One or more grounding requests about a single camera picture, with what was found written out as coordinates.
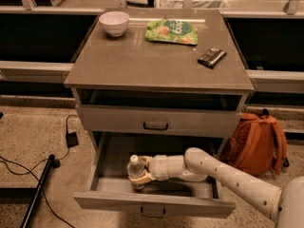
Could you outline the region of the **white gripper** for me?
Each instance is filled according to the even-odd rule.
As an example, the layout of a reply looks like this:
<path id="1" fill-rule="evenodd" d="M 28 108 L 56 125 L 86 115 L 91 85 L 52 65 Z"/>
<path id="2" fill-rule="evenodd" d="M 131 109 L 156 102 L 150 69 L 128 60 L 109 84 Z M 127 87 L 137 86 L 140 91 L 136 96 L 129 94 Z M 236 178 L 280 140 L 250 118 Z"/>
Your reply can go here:
<path id="1" fill-rule="evenodd" d="M 143 189 L 144 186 L 154 180 L 165 181 L 168 179 L 167 157 L 165 155 L 140 156 L 149 172 L 143 171 L 139 176 L 131 176 L 130 181 L 135 189 Z"/>

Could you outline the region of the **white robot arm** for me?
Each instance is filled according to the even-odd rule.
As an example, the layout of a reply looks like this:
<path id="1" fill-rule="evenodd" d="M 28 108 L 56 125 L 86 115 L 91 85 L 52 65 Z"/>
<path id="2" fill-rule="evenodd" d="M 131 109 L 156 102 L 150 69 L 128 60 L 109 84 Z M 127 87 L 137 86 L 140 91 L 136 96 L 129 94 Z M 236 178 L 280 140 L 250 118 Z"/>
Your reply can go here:
<path id="1" fill-rule="evenodd" d="M 303 176 L 279 188 L 223 163 L 196 147 L 176 156 L 133 155 L 129 158 L 127 173 L 136 188 L 151 181 L 177 178 L 196 182 L 212 177 L 272 220 L 275 228 L 304 228 Z"/>

